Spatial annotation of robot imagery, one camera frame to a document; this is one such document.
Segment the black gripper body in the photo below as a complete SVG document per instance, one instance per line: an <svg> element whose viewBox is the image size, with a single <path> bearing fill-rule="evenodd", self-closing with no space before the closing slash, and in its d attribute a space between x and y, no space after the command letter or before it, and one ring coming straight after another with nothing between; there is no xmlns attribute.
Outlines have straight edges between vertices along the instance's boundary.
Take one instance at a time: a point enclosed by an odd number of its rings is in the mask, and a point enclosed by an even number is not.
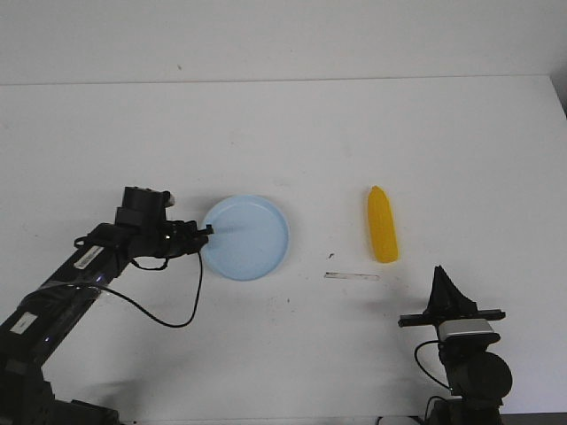
<svg viewBox="0 0 567 425"><path fill-rule="evenodd" d="M167 220L166 194L138 187L124 189L114 224L127 230L124 252L128 257L180 257L192 250L197 223Z"/></svg>
<svg viewBox="0 0 567 425"><path fill-rule="evenodd" d="M400 328L434 326L438 327L445 321L475 320L501 321L506 318L506 313L500 309L480 310L477 313L465 315L435 315L431 313L403 314L399 318Z"/></svg>

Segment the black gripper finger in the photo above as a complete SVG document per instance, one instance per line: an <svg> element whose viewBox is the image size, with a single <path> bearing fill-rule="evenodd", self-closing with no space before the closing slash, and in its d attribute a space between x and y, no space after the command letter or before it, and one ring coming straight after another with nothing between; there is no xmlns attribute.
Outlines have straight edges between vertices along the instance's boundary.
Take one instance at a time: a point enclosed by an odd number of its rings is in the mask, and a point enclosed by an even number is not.
<svg viewBox="0 0 567 425"><path fill-rule="evenodd" d="M192 250L201 251L201 249L209 242L208 235L196 235L192 238Z"/></svg>
<svg viewBox="0 0 567 425"><path fill-rule="evenodd" d="M195 233L197 235L211 235L214 233L214 229L212 225L208 224L204 228L196 229Z"/></svg>
<svg viewBox="0 0 567 425"><path fill-rule="evenodd" d="M435 266L431 294L429 296L428 304L424 313L427 315L438 316L446 306L446 293L445 293L445 271L442 266Z"/></svg>
<svg viewBox="0 0 567 425"><path fill-rule="evenodd" d="M445 270L442 270L442 274L446 298L445 309L451 313L476 313L477 304L458 290Z"/></svg>

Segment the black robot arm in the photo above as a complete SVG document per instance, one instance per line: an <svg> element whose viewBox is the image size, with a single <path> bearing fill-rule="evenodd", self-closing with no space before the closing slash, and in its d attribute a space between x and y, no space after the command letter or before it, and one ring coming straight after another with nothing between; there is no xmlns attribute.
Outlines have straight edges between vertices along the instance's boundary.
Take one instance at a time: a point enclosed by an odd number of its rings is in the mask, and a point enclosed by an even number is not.
<svg viewBox="0 0 567 425"><path fill-rule="evenodd" d="M415 347L414 362L436 384L449 392L447 397L428 398L420 424L502 424L500 407L510 393L513 377L509 365L491 344L501 340L491 323L506 317L501 309L480 310L464 296L445 269L434 268L431 294L424 311L401 315L401 328L433 326L436 338ZM420 360L420 351L437 347L447 380L433 376Z"/></svg>
<svg viewBox="0 0 567 425"><path fill-rule="evenodd" d="M1 325L3 424L118 424L117 410L56 399L43 365L110 282L140 258L199 254L214 230L194 220L168 220L168 191L127 187L112 223L74 241L74 253Z"/></svg>

